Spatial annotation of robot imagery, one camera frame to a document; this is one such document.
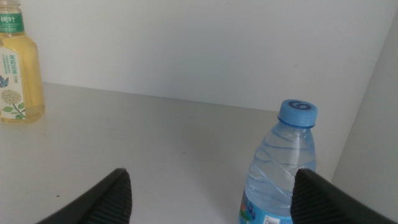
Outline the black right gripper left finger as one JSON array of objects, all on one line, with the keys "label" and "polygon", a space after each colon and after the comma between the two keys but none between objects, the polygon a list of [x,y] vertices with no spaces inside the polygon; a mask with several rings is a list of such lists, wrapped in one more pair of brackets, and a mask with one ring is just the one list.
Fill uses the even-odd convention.
[{"label": "black right gripper left finger", "polygon": [[103,180],[39,224],[129,224],[132,212],[130,175],[117,168]]}]

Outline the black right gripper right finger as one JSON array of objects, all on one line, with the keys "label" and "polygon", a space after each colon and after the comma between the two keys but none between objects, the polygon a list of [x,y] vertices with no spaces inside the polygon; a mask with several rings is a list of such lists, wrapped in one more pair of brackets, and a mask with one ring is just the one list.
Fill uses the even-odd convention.
[{"label": "black right gripper right finger", "polygon": [[396,224],[310,169],[295,176],[290,213],[294,224]]}]

